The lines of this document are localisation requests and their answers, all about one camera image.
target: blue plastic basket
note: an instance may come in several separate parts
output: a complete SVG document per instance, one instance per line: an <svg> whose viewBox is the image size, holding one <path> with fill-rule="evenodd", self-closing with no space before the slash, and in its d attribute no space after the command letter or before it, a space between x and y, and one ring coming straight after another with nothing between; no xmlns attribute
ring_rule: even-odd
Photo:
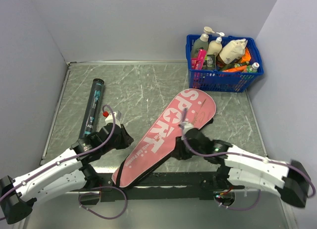
<svg viewBox="0 0 317 229"><path fill-rule="evenodd" d="M188 82L190 88L201 89L204 91L222 91L222 92L243 92L258 76L264 73L262 60L259 50L250 37L223 37L222 46L227 45L231 40L247 39L247 48L249 49L251 60L250 63L257 62L260 64L257 73L224 73L217 70L193 70L191 69L190 52L194 42L200 38L200 35L188 35L186 44L186 59L188 64ZM209 41L217 37L209 35Z"/></svg>

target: gray wall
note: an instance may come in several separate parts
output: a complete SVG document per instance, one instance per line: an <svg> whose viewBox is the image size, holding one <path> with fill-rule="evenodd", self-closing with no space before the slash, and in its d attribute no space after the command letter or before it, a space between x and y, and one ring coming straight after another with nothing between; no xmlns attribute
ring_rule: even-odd
<svg viewBox="0 0 317 229"><path fill-rule="evenodd" d="M39 165L65 70L31 1L0 0L0 177Z"/></svg>
<svg viewBox="0 0 317 229"><path fill-rule="evenodd" d="M185 59L204 26L256 37L276 0L33 0L67 62Z"/></svg>
<svg viewBox="0 0 317 229"><path fill-rule="evenodd" d="M316 0L278 0L256 41L265 77L250 96L269 156L301 161L317 183ZM317 199L294 209L299 228L316 228Z"/></svg>

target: purple cable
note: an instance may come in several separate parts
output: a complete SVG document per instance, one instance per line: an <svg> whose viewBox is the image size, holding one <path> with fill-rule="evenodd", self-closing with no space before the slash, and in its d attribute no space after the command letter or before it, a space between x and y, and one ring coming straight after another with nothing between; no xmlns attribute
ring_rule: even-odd
<svg viewBox="0 0 317 229"><path fill-rule="evenodd" d="M84 194L80 195L80 196L78 197L78 202L79 202L80 207L82 207L83 209L87 210L88 212L90 212L90 213L92 213L92 214L94 214L94 215L96 215L96 216L98 216L98 217L100 217L100 218L102 218L102 219L111 220L111 219L116 219L116 218L120 217L120 216L124 213L124 211L127 209L127 206L128 206L127 196L125 195L125 193L124 193L120 188L117 188L117 187L114 187L114 186L101 186L101 187L92 188L92 190L98 190L98 189L102 189L102 188L113 188L113 189L116 189L116 190L120 191L120 192L123 194L123 197L124 197L124 207L123 207L122 211L121 211L117 216L111 217L111 218L104 217L104 216L102 216L102 215L100 215L100 214L94 212L93 210L91 210L91 209L85 207L84 205L82 205L82 204L80 203L80 199L81 199L84 195L99 195L99 194L97 194L97 193L84 193Z"/></svg>
<svg viewBox="0 0 317 229"><path fill-rule="evenodd" d="M186 113L187 113L187 109L184 109L183 113L182 113L182 122L184 122L185 120L185 117L186 117ZM197 155L197 156L201 156L201 157L215 157L215 156L223 156L223 155L236 155L236 156L243 156L243 157L247 157L247 158L250 158L250 159L253 159L253 160L257 160L257 161L263 161L262 159L258 158L258 157L254 157L254 156L249 156L249 155L245 155L245 154L240 154L240 153L236 153L236 152L219 152L219 153L214 153L214 154L207 154L207 155L204 155L204 154L201 154L201 153L198 153L197 151L195 151L188 143L187 139L186 139L186 136L184 134L184 127L183 125L181 125L181 128L182 128L182 136L183 136L183 141L184 141L184 144L185 146L194 154L194 155ZM313 182L311 181L311 179L305 175L301 170L297 169L296 167L290 165L289 163L281 163L281 162L275 162L275 161L272 161L272 160L267 160L268 163L272 163L272 164L275 164L275 165L279 165L279 166L286 166L294 171L296 171L297 173L299 173L309 184L310 186L312 187L312 194L307 196L308 198L312 198L315 196L316 194L316 188L313 184Z"/></svg>
<svg viewBox="0 0 317 229"><path fill-rule="evenodd" d="M247 208L233 208L233 207L228 207L228 206L224 206L223 204L220 204L217 200L215 200L215 201L216 201L216 203L217 203L219 206L221 206L221 207L223 207L223 208L225 208L225 209L229 209L229 210L233 210L233 211L247 211L247 210L253 209L253 208L258 204L258 202L260 201L260 198L261 198L261 190L259 190L258 197L257 197L255 203L254 203L252 206L247 207Z"/></svg>
<svg viewBox="0 0 317 229"><path fill-rule="evenodd" d="M98 149L100 149L101 147L103 147L109 140L110 138L112 137L113 135L113 132L114 132L114 128L115 128L115 116L114 116L114 112L112 110L112 108L109 106L109 105L103 105L103 112L105 111L105 107L109 108L110 112L111 112L111 115L112 115L112 118L113 118L113 126L112 126L112 129L111 129L111 132L108 136L108 138L99 146L97 146L96 148L92 149L91 151L87 151L87 152L84 152L84 153L80 153L78 155L75 155L75 156L71 156L71 157L68 157L68 158L65 158L61 161L59 161L59 163L64 163L66 161L69 161L69 160L72 160L74 158L77 158L77 157L81 157L81 156L84 156L84 155L87 155L87 154L90 154ZM58 166L57 162L55 162L54 164L51 164L50 166L47 166L46 168L44 168L43 170L37 172L36 174L34 174L33 176L30 176L29 178L27 178L25 180L25 182L29 182L31 181L32 179L36 178L37 176L43 174L44 172L48 171L49 169L53 168L54 166ZM22 183L18 184L17 186L13 187L12 189L10 189L7 193L5 193L1 198L0 198L0 202L6 198L10 193L12 193L13 191L17 190L18 188L20 188L22 186Z"/></svg>

